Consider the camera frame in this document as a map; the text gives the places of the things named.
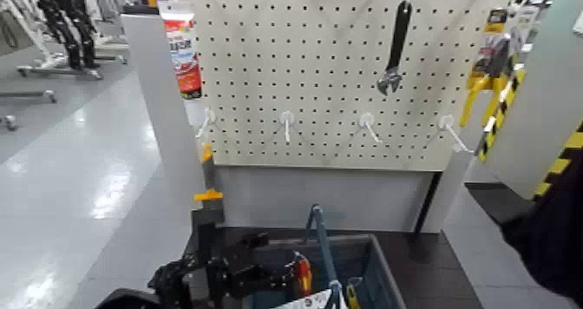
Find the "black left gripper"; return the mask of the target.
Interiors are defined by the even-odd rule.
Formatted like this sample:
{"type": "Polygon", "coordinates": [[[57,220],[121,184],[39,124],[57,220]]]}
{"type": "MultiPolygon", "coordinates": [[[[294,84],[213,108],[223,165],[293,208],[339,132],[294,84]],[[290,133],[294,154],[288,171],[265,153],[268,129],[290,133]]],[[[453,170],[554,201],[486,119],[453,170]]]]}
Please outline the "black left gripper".
{"type": "Polygon", "coordinates": [[[255,260],[254,251],[269,242],[267,232],[252,233],[222,250],[220,281],[225,293],[238,299],[258,291],[295,293],[298,286],[296,261],[271,269],[255,260]]]}

